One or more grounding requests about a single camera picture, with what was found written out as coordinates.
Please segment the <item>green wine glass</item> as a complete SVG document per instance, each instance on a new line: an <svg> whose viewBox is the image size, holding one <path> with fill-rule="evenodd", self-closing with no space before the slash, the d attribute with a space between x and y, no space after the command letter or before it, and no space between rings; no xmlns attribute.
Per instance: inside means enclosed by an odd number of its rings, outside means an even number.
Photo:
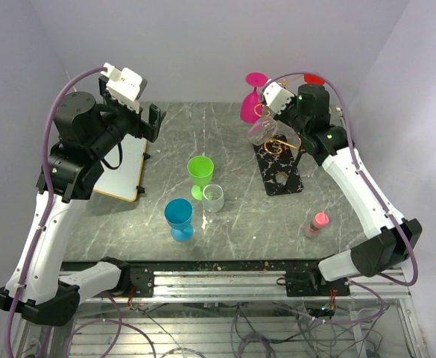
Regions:
<svg viewBox="0 0 436 358"><path fill-rule="evenodd" d="M195 156L187 163L189 177L192 180L192 197L198 201L202 200L203 189L211 183L214 163L207 156Z"/></svg>

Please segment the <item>magenta wine glass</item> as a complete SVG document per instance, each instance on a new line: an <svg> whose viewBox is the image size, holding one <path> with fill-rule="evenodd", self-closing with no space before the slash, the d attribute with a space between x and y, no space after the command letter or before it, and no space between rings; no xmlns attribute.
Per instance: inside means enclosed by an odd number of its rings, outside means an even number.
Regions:
<svg viewBox="0 0 436 358"><path fill-rule="evenodd" d="M268 77L261 72L251 72L246 75L245 82L253 90L244 98L241 103L240 118L243 122L253 125L261 116L262 111L257 110L260 104L258 89L268 82Z"/></svg>

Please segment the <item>blue wine glass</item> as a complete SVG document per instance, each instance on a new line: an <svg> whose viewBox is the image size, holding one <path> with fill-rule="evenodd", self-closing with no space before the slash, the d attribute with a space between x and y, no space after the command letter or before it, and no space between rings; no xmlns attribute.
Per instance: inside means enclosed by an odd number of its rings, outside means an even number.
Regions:
<svg viewBox="0 0 436 358"><path fill-rule="evenodd" d="M185 242L192 237L193 206L190 201L185 198L169 201L164 209L164 216L170 226L171 236L176 241Z"/></svg>

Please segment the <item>clear glass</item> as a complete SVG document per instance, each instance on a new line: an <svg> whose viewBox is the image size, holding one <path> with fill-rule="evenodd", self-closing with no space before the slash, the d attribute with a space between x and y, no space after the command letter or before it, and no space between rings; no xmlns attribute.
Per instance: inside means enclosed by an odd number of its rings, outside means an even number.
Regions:
<svg viewBox="0 0 436 358"><path fill-rule="evenodd" d="M272 112L265 108L247 132L247 138L253 145L263 145L277 133L277 130L277 121L272 117Z"/></svg>
<svg viewBox="0 0 436 358"><path fill-rule="evenodd" d="M210 213L220 211L224 206L224 191L218 184L209 184L203 189L203 208Z"/></svg>

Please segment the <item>red wine glass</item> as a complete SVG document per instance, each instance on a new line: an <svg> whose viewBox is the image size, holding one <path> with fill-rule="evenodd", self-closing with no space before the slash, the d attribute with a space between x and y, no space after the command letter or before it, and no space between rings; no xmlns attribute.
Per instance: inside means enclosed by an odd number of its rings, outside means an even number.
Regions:
<svg viewBox="0 0 436 358"><path fill-rule="evenodd" d="M321 85L323 86L326 82L324 79L322 79L320 76L318 75L312 75L309 73L306 73L303 76L303 80L305 84L316 84L316 85Z"/></svg>

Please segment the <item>clear glass front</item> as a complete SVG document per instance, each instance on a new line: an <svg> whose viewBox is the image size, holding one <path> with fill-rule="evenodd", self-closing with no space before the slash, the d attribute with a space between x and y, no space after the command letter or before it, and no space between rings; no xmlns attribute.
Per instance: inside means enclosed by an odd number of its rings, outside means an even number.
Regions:
<svg viewBox="0 0 436 358"><path fill-rule="evenodd" d="M210 213L220 211L224 206L224 191L218 184L209 184L203 189L203 208Z"/></svg>

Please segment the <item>gold wine glass rack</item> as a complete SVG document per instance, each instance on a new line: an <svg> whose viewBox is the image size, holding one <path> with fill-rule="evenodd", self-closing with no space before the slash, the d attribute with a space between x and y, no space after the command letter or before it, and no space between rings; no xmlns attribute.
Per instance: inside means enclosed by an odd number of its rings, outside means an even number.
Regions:
<svg viewBox="0 0 436 358"><path fill-rule="evenodd" d="M290 74L290 75L284 75L281 78L276 79L275 81L280 84L282 87L285 87L287 90L287 86L294 82L294 81L298 81L301 78L303 78L304 74ZM260 104L257 107L261 107L262 111L266 108L268 109L265 104L262 102L262 100L260 101ZM269 154L272 155L278 155L281 154L284 150L284 148L290 148L290 149L295 149L297 150L298 153L305 153L305 149L302 147L302 143L300 138L297 138L297 145L293 145L291 143L288 143L283 139L277 139L275 134L271 139L269 139L268 141L266 141L262 146L265 149L266 152L268 152Z"/></svg>

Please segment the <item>black marbled rack base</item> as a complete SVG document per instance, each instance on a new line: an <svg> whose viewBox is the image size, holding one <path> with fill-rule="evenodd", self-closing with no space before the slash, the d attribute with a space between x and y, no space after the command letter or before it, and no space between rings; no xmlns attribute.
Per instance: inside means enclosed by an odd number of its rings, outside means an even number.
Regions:
<svg viewBox="0 0 436 358"><path fill-rule="evenodd" d="M288 142L285 135L277 139ZM268 196L287 195L303 191L303 182L297 170L296 158L290 148L284 148L278 155L265 151L262 145L253 145L265 193Z"/></svg>

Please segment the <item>pink small bottle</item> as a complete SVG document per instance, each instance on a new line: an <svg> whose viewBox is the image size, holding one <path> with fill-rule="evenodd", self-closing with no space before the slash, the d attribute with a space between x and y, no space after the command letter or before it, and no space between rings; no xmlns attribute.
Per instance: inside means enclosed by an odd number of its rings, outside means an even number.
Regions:
<svg viewBox="0 0 436 358"><path fill-rule="evenodd" d="M317 213L306 227L305 235L308 238L317 236L329 224L329 217L324 212Z"/></svg>

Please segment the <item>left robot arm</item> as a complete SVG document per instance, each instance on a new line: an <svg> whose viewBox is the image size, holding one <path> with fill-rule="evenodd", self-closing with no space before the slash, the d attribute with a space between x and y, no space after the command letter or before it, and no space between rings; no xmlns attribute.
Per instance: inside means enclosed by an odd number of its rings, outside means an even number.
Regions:
<svg viewBox="0 0 436 358"><path fill-rule="evenodd" d="M102 292L122 296L132 286L130 265L111 257L59 275L73 228L108 168L104 158L127 135L154 142L166 115L152 104L144 122L141 108L130 109L108 93L102 97L98 103L87 92L71 92L60 101L53 115L59 141L47 154L52 188L40 175L31 231L15 272L0 287L0 310L38 325L63 326L84 301Z"/></svg>

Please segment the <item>aluminium mounting rail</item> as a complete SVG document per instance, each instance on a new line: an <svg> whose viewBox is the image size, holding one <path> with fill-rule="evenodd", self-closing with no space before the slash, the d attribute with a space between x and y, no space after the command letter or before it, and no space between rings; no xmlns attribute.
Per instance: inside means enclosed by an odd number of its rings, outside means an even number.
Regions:
<svg viewBox="0 0 436 358"><path fill-rule="evenodd" d="M149 298L135 296L135 302L251 302L251 301L322 301L329 298L329 290L311 296L291 297L286 288L277 284L282 271L216 271L179 273L158 271L154 275L153 294ZM338 295L339 301L409 298L409 289L389 283L381 277L359 277L348 287L349 292Z"/></svg>

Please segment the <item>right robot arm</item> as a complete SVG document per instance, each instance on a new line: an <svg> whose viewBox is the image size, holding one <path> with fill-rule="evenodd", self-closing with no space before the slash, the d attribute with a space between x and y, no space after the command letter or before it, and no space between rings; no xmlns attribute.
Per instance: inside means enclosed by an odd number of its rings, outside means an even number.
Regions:
<svg viewBox="0 0 436 358"><path fill-rule="evenodd" d="M337 183L363 227L366 241L321 260L307 278L316 295L326 294L334 280L362 275L383 275L386 269L410 260L412 286L418 278L414 256L423 229L417 219L407 219L382 194L349 138L347 131L330 122L329 93L319 84L304 84L298 93L279 89L267 95L276 118L300 137L302 148Z"/></svg>

